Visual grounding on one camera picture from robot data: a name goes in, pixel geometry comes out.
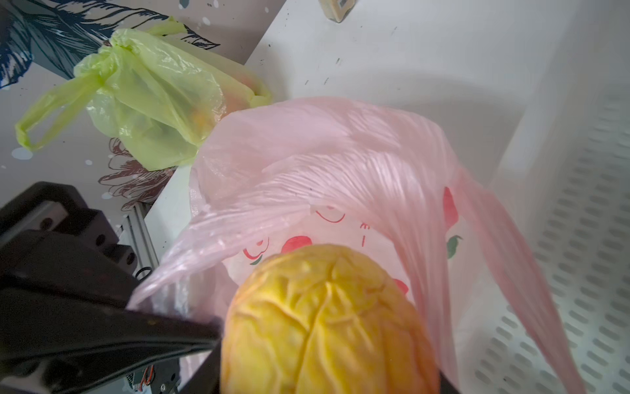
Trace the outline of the green plastic bag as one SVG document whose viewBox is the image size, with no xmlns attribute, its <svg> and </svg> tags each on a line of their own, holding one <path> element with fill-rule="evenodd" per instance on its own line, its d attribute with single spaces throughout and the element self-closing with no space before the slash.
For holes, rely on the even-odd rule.
<svg viewBox="0 0 630 394">
<path fill-rule="evenodd" d="M 86 110 L 146 170 L 188 164 L 226 115 L 269 105 L 272 95 L 241 64 L 179 39 L 186 31 L 172 17 L 115 31 L 23 115 L 17 141 L 41 149 Z"/>
</svg>

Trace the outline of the orange peach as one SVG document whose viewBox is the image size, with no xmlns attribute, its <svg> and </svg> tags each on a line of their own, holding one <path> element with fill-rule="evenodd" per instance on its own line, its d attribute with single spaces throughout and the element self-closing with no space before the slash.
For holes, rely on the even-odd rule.
<svg viewBox="0 0 630 394">
<path fill-rule="evenodd" d="M 306 246 L 240 286 L 221 343 L 224 393 L 437 393 L 423 319 L 376 262 Z"/>
</svg>

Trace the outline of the pink plastic bag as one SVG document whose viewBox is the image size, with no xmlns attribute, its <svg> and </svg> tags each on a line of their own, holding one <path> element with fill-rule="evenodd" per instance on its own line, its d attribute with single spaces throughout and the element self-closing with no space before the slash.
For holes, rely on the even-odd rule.
<svg viewBox="0 0 630 394">
<path fill-rule="evenodd" d="M 129 308 L 192 320 L 220 314 L 235 284 L 201 280 L 257 241 L 330 207 L 389 240 L 445 375 L 457 376 L 444 196 L 473 232 L 505 299 L 569 393 L 586 388 L 533 252 L 510 214 L 415 113 L 302 98 L 232 113 L 190 169 L 192 218 Z"/>
</svg>

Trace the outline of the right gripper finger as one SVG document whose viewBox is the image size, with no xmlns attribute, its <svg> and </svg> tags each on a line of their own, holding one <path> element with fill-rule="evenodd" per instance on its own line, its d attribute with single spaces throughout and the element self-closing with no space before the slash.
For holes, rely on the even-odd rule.
<svg viewBox="0 0 630 394">
<path fill-rule="evenodd" d="M 180 394 L 219 394 L 221 382 L 221 342 L 197 369 Z"/>
</svg>

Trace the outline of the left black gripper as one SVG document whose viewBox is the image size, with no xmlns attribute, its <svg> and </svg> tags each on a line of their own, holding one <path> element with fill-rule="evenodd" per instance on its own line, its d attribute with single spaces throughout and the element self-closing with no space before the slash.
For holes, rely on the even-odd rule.
<svg viewBox="0 0 630 394">
<path fill-rule="evenodd" d="M 211 351 L 221 319 L 126 310 L 136 256 L 73 186 L 37 182 L 1 210 L 1 376 L 54 393 Z"/>
</svg>

